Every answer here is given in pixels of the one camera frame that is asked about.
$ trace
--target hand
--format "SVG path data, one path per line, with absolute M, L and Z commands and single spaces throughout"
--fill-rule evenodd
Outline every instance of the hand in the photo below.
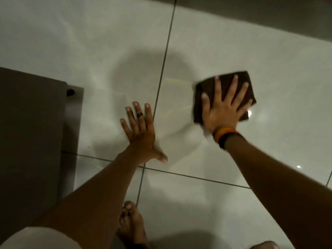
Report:
M 247 82 L 243 84 L 232 103 L 237 88 L 237 80 L 238 76 L 235 75 L 226 97 L 224 101 L 222 101 L 222 85 L 218 76 L 214 78 L 214 101 L 212 108 L 210 108 L 209 97 L 206 93 L 202 93 L 202 118 L 204 126 L 210 133 L 213 133 L 221 126 L 236 129 L 240 117 L 250 108 L 252 100 L 249 100 L 247 104 L 238 109 L 247 92 Z
M 120 120 L 122 128 L 130 142 L 127 150 L 137 157 L 139 164 L 146 163 L 153 158 L 166 163 L 167 157 L 154 147 L 155 133 L 150 105 L 145 104 L 146 118 L 144 118 L 138 102 L 134 102 L 134 106 L 136 115 L 138 116 L 138 123 L 135 120 L 131 107 L 126 107 L 132 130 L 129 129 L 125 119 Z

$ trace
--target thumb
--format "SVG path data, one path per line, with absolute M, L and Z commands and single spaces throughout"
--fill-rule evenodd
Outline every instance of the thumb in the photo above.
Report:
M 164 153 L 160 152 L 159 150 L 154 149 L 153 152 L 153 158 L 163 162 L 163 163 L 167 163 L 168 159 L 167 156 L 164 155 Z

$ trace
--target brown cloth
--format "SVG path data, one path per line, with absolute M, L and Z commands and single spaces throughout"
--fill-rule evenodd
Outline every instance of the brown cloth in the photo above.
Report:
M 252 89 L 251 80 L 250 80 L 250 77 L 249 77 L 249 74 L 247 71 L 233 72 L 233 73 L 228 73 L 228 74 L 219 76 L 219 79 L 222 84 L 222 100 L 225 99 L 225 96 L 229 90 L 230 84 L 232 83 L 232 80 L 233 80 L 235 74 L 238 75 L 238 85 L 236 88 L 235 96 L 239 93 L 244 82 L 249 83 L 247 92 L 246 92 L 239 108 L 241 108 L 244 104 L 246 104 L 250 99 L 252 99 L 252 104 L 256 104 L 256 99 L 254 97 L 254 91 Z M 213 99 L 214 99 L 214 77 L 206 79 L 196 85 L 195 104 L 193 107 L 193 121 L 195 123 L 199 123 L 199 124 L 203 125 L 202 100 L 201 100 L 202 93 L 207 93 L 207 95 L 210 99 L 210 105 L 212 106 Z M 241 116 L 240 121 L 245 121 L 248 119 L 249 119 L 248 112 L 246 112 Z

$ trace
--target bracelet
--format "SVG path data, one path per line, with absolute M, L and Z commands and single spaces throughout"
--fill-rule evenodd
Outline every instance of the bracelet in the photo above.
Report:
M 227 134 L 224 134 L 222 137 L 219 138 L 219 142 L 218 142 L 219 147 L 226 150 L 225 143 L 226 143 L 227 139 L 229 137 L 231 137 L 232 135 L 238 135 L 238 136 L 240 136 L 244 139 L 244 137 L 240 133 L 235 133 L 235 132 L 227 133 Z
M 215 142 L 218 143 L 220 137 L 222 137 L 224 134 L 227 134 L 227 133 L 238 133 L 238 131 L 236 131 L 235 129 L 233 129 L 231 127 L 222 127 L 220 129 L 216 130 L 213 135 Z
M 214 140 L 216 143 L 219 144 L 219 146 L 222 149 L 225 149 L 225 142 L 226 142 L 227 138 L 234 134 L 239 135 L 243 138 L 243 136 L 235 129 L 230 128 L 230 127 L 224 127 L 224 128 L 217 130 L 217 132 L 214 134 Z

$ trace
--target foot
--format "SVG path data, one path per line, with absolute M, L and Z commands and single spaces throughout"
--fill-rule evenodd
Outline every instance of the foot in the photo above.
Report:
M 125 202 L 122 207 L 118 236 L 126 248 L 130 248 L 132 244 L 144 244 L 147 248 L 150 248 L 144 230 L 143 217 L 137 206 L 131 201 Z
M 279 249 L 279 246 L 273 241 L 265 241 L 259 245 L 255 245 L 250 249 Z

